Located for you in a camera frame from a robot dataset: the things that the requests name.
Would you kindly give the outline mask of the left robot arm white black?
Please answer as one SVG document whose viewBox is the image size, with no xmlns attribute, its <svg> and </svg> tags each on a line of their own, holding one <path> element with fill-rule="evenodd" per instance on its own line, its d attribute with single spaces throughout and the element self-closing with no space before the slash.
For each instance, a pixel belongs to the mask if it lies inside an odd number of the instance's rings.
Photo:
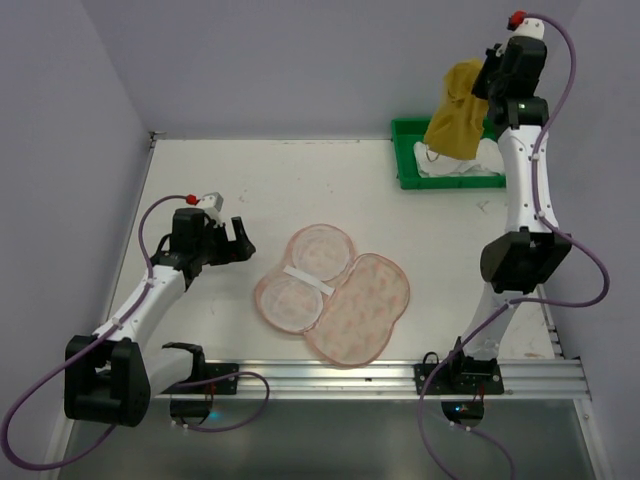
<svg viewBox="0 0 640 480">
<path fill-rule="evenodd" d="M 169 342 L 150 357 L 143 352 L 171 307 L 208 266 L 249 260 L 256 252 L 239 216 L 229 224 L 206 211 L 175 211 L 172 229 L 150 257 L 151 268 L 127 301 L 91 335 L 67 344 L 64 412 L 73 420 L 135 427 L 153 397 L 197 388 L 207 379 L 201 346 Z"/>
</svg>

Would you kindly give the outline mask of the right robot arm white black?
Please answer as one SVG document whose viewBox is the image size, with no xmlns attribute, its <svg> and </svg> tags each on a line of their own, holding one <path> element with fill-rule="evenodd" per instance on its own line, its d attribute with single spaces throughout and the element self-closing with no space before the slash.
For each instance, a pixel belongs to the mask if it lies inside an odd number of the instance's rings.
<svg viewBox="0 0 640 480">
<path fill-rule="evenodd" d="M 542 40 L 517 34 L 487 51 L 472 90 L 489 105 L 488 119 L 504 162 L 507 220 L 504 234 L 481 253 L 481 300 L 445 368 L 453 386 L 496 380 L 500 343 L 516 312 L 516 299 L 545 283 L 571 250 L 570 242 L 552 230 L 557 221 L 543 131 L 549 111 L 535 94 L 546 57 Z"/>
</svg>

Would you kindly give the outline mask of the white bra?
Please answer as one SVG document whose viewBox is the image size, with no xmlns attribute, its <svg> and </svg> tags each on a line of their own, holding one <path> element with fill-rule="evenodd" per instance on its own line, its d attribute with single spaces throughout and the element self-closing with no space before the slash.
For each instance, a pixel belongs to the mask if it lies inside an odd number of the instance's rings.
<svg viewBox="0 0 640 480">
<path fill-rule="evenodd" d="M 504 162 L 498 144 L 483 138 L 471 160 L 456 160 L 428 149 L 421 141 L 413 145 L 413 153 L 418 173 L 423 178 L 472 177 L 503 175 Z"/>
</svg>

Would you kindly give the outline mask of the floral mesh laundry bag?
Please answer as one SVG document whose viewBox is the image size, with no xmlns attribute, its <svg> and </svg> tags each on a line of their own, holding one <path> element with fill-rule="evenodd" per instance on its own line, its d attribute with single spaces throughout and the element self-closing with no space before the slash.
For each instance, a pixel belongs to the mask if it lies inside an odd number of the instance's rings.
<svg viewBox="0 0 640 480">
<path fill-rule="evenodd" d="M 256 285 L 261 318 L 305 339 L 324 361 L 359 368 L 376 360 L 410 301 L 404 271 L 375 253 L 356 251 L 328 224 L 296 232 L 282 260 Z"/>
</svg>

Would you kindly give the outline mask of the yellow bra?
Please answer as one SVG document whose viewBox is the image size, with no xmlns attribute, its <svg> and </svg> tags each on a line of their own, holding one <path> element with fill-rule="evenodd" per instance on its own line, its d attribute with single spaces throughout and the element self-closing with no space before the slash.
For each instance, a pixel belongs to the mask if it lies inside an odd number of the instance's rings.
<svg viewBox="0 0 640 480">
<path fill-rule="evenodd" d="M 440 104 L 423 137 L 436 154 L 460 161 L 475 158 L 488 112 L 488 101 L 472 93 L 482 67 L 480 59 L 464 60 L 443 77 Z"/>
</svg>

